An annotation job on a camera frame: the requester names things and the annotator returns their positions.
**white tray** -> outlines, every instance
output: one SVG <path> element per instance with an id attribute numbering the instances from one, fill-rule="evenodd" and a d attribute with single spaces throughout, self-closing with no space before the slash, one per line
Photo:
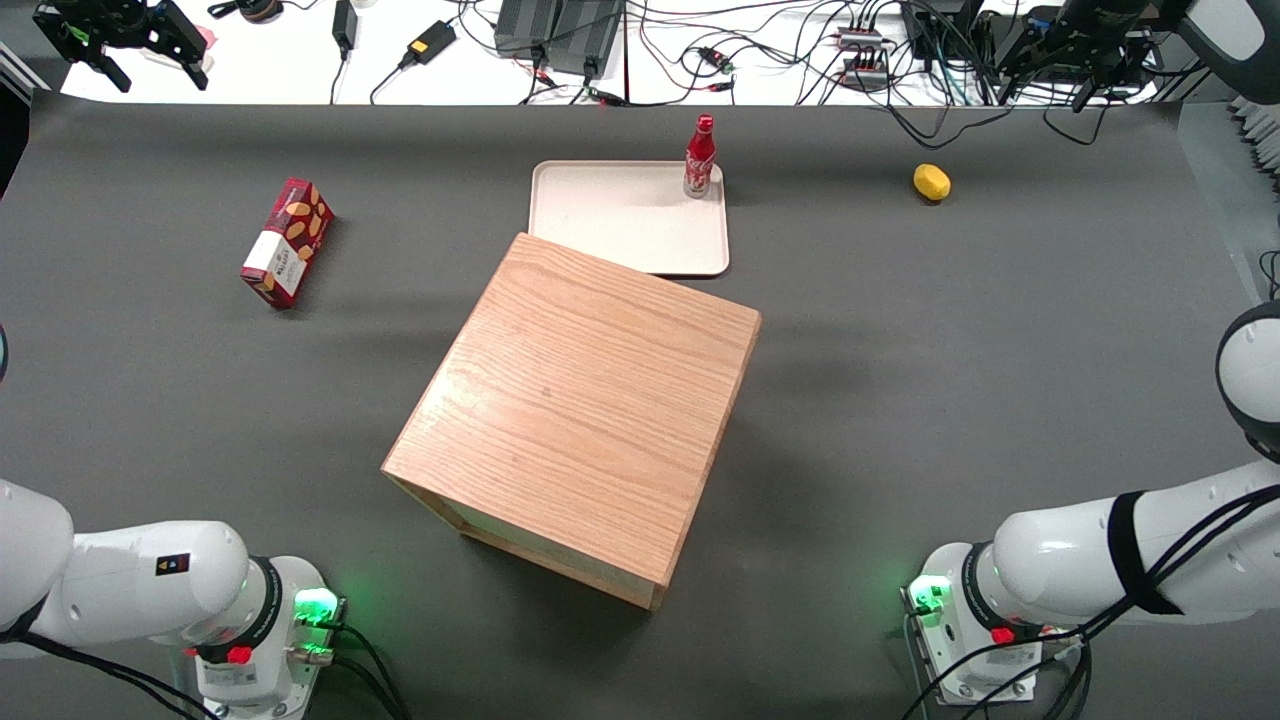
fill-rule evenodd
<path id="1" fill-rule="evenodd" d="M 728 268 L 724 176 L 685 195 L 685 163 L 548 160 L 534 168 L 529 234 L 654 275 Z"/>

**gray tablecloth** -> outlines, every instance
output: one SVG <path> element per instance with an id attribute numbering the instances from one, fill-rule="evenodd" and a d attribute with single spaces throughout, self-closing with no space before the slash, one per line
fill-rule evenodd
<path id="1" fill-rule="evenodd" d="M 695 114 L 44 97 L 0 204 L 0 474 L 82 530 L 216 518 L 312 560 L 419 717 L 892 720 L 897 587 L 936 546 L 1251 459 L 1213 383 L 1244 293 L 1167 110 L 1112 110 L 1093 147 L 1019 111 L 929 154 L 869 110 L 719 109 L 732 266 L 690 284 L 764 328 L 666 606 L 458 537 L 378 468 L 530 172 L 678 158 Z M 340 222 L 282 314 L 237 272 L 291 174 Z M 1274 623 L 1112 629 L 1085 717 L 1272 715 Z M 58 662 L 0 666 L 0 715 L 165 716 Z M 314 720 L 378 712 L 325 671 Z"/>

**red bottle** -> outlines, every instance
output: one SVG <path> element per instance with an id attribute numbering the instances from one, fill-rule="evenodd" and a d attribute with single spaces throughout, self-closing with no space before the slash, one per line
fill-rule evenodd
<path id="1" fill-rule="evenodd" d="M 685 195 L 690 197 L 707 195 L 707 188 L 712 184 L 712 168 L 716 167 L 713 124 L 710 115 L 698 115 L 698 131 L 685 151 Z"/>

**white table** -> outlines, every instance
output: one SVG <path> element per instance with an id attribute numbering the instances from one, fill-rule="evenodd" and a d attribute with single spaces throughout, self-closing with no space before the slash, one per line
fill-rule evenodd
<path id="1" fill-rule="evenodd" d="M 881 0 L 870 0 L 878 6 Z M 669 59 L 708 32 L 704 28 L 680 27 L 663 23 L 673 19 L 686 23 L 699 23 L 739 29 L 754 29 L 769 15 L 785 10 L 769 22 L 762 31 L 750 33 L 753 40 L 791 53 L 800 33 L 800 54 L 823 33 L 835 32 L 836 27 L 849 24 L 852 13 L 861 4 L 842 0 L 796 0 L 794 5 L 776 5 L 721 13 L 710 17 L 662 15 L 658 10 L 705 12 L 740 6 L 745 0 L 649 0 L 649 15 L 645 23 L 645 36 L 650 45 Z M 63 85 L 63 92 L 101 100 L 108 102 L 206 102 L 206 104 L 273 104 L 273 105 L 314 105 L 329 101 L 329 87 L 338 70 L 338 47 L 330 35 L 333 24 L 334 0 L 316 0 L 310 10 L 285 5 L 283 14 L 264 24 L 246 22 L 238 13 L 221 19 L 211 18 L 206 6 L 211 0 L 178 0 L 183 12 L 192 22 L 212 29 L 218 40 L 209 54 L 214 67 L 209 72 L 209 88 L 198 91 L 178 69 L 147 60 L 137 50 L 110 50 L 109 54 L 133 79 L 133 88 L 120 94 L 106 77 L 92 72 L 83 64 L 72 68 Z M 1018 3 L 1025 8 L 1028 3 Z M 474 10 L 468 10 L 462 20 L 453 23 L 458 40 L 445 49 L 428 65 L 411 65 L 399 77 L 378 94 L 379 105 L 515 105 L 530 88 L 529 72 L 509 59 L 498 58 L 492 50 L 481 46 L 493 44 L 493 29 L 479 14 L 489 19 L 497 18 L 500 0 L 480 0 Z M 662 102 L 680 99 L 684 86 L 691 82 L 689 73 L 655 59 L 641 41 L 639 27 L 639 4 L 628 6 L 630 45 L 630 86 L 634 102 Z M 987 0 L 983 9 L 1007 14 L 1015 9 L 1015 0 Z M 810 10 L 817 10 L 809 15 Z M 338 83 L 337 102 L 367 104 L 370 91 L 396 68 L 404 53 L 406 45 L 435 20 L 452 20 L 458 14 L 458 5 L 448 0 L 378 0 L 371 8 L 357 10 L 360 28 L 356 49 L 351 54 L 348 68 Z M 613 47 L 609 64 L 594 86 L 599 90 L 623 95 L 622 40 L 620 36 Z M 902 41 L 904 27 L 897 5 L 890 4 L 878 13 L 877 29 L 886 37 Z M 699 45 L 710 45 L 718 38 L 708 38 Z M 726 54 L 745 45 L 735 40 L 721 47 Z M 833 40 L 824 40 L 813 53 L 810 63 L 815 68 L 832 70 L 842 68 L 837 60 L 838 50 Z M 891 56 L 891 65 L 902 74 L 922 67 L 910 56 L 908 47 L 901 46 Z M 689 67 L 696 63 L 694 54 L 689 55 Z M 748 50 L 733 60 L 736 65 L 736 87 L 732 97 L 728 92 L 691 92 L 685 104 L 728 105 L 736 101 L 741 105 L 794 105 L 804 90 L 814 83 L 819 87 L 805 100 L 806 105 L 822 101 L 827 83 L 805 67 L 780 68 L 756 50 Z M 668 78 L 681 83 L 677 86 Z M 577 92 L 581 76 L 549 70 L 556 82 L 563 83 L 563 90 L 543 92 L 531 104 L 567 104 Z M 696 81 L 698 86 L 727 81 L 724 76 Z M 964 77 L 954 77 L 955 85 L 965 86 L 966 95 L 977 102 L 972 82 Z M 1153 92 L 1147 88 L 1140 100 Z M 836 90 L 829 94 L 832 105 L 883 105 L 886 92 L 872 95 L 850 90 Z M 1041 104 L 1047 96 L 1021 97 L 1021 102 Z M 946 96 L 927 76 L 915 74 L 904 78 L 893 92 L 892 102 L 905 105 L 942 105 Z"/>

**wooden box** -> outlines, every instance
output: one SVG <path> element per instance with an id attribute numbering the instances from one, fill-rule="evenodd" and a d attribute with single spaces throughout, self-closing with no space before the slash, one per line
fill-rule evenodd
<path id="1" fill-rule="evenodd" d="M 655 610 L 759 327 L 520 234 L 383 471 L 460 532 Z"/>

